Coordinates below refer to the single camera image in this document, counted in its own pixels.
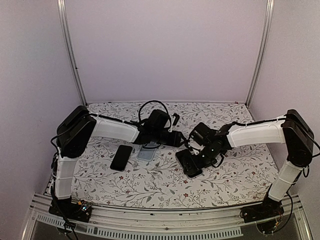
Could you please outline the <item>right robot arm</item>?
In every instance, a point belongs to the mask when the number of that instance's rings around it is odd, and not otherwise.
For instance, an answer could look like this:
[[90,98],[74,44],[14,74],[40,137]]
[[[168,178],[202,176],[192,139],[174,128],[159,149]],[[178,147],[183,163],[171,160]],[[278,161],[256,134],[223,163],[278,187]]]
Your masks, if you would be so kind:
[[278,203],[316,157],[314,146],[318,146],[313,131],[294,109],[273,119],[250,123],[234,121],[218,130],[201,122],[189,137],[196,145],[188,144],[186,149],[175,154],[184,174],[189,178],[200,175],[203,168],[218,167],[220,163],[217,157],[223,159],[227,151],[233,148],[270,143],[286,145],[287,159],[268,189],[264,203],[258,208],[262,218],[269,218],[278,210]]

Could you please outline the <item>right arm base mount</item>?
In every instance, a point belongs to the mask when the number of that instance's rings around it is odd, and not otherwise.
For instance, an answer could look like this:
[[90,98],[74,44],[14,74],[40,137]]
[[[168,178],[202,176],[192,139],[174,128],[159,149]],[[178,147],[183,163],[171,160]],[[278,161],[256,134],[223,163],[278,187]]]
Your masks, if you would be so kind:
[[264,220],[271,217],[280,216],[284,213],[281,201],[274,201],[266,198],[262,203],[245,206],[240,209],[239,216],[245,223]]

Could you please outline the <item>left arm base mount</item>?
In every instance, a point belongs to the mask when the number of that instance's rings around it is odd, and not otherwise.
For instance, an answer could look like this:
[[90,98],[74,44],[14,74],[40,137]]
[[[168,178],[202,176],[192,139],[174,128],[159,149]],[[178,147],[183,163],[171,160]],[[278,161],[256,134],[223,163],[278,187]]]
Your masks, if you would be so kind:
[[92,214],[92,204],[84,200],[72,202],[71,198],[53,198],[48,212],[68,220],[88,223]]

